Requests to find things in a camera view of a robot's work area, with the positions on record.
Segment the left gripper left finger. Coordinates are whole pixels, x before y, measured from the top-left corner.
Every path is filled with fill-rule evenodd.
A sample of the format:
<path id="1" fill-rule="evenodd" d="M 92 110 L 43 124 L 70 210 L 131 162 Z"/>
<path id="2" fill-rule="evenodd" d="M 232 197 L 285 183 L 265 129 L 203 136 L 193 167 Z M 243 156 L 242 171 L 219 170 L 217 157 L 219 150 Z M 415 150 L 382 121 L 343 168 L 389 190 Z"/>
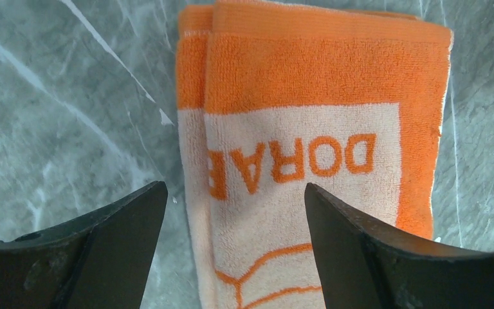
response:
<path id="1" fill-rule="evenodd" d="M 0 241 L 0 308 L 139 308 L 167 204 L 165 183 Z"/>

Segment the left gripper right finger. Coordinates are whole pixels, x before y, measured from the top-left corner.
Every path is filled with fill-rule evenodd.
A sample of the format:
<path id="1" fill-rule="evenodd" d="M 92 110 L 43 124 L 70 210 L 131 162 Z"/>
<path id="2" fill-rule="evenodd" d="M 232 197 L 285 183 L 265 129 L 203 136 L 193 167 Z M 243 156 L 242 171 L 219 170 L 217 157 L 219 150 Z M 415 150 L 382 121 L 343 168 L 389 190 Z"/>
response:
<path id="1" fill-rule="evenodd" d="M 494 308 L 494 252 L 395 228 L 309 183 L 304 200 L 328 308 Z"/>

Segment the orange white towel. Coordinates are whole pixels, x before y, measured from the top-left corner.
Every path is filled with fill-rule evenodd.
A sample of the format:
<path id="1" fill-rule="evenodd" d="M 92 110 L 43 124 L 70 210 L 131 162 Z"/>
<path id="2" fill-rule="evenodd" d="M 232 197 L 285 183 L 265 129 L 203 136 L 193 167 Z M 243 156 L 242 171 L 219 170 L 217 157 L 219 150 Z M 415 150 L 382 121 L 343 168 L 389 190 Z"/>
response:
<path id="1" fill-rule="evenodd" d="M 178 17 L 178 132 L 203 308 L 323 308 L 315 183 L 431 239 L 453 32 L 392 12 L 272 1 Z"/>

